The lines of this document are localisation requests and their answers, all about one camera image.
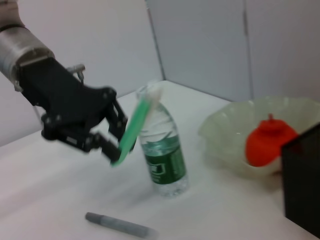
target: plastic bottle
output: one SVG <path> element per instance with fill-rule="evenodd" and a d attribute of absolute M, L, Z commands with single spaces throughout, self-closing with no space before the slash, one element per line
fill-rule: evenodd
<path fill-rule="evenodd" d="M 189 182 L 177 126 L 161 103 L 148 116 L 140 143 L 157 192 L 164 197 L 185 192 Z"/>

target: translucent bowl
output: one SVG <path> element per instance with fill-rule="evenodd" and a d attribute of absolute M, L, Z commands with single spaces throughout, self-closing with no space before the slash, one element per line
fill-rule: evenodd
<path fill-rule="evenodd" d="M 273 97 L 233 102 L 210 115 L 199 129 L 205 138 L 205 153 L 237 174 L 256 178 L 281 171 L 278 157 L 267 166 L 248 164 L 245 145 L 248 135 L 262 120 L 273 114 L 284 120 L 298 134 L 320 122 L 320 103 L 308 98 Z"/>

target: white table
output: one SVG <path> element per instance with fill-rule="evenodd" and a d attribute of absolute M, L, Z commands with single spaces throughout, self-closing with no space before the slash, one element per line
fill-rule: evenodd
<path fill-rule="evenodd" d="M 139 144 L 110 168 L 99 152 L 82 154 L 40 132 L 0 148 L 1 240 L 130 240 L 89 223 L 94 212 L 159 231 L 159 240 L 317 239 L 283 214 L 279 177 L 242 179 L 203 156 L 200 124 L 227 101 L 162 82 L 162 102 L 180 132 L 191 188 L 174 199 L 154 193 Z M 119 99 L 128 116 L 134 93 Z M 107 132 L 107 124 L 99 128 Z"/>

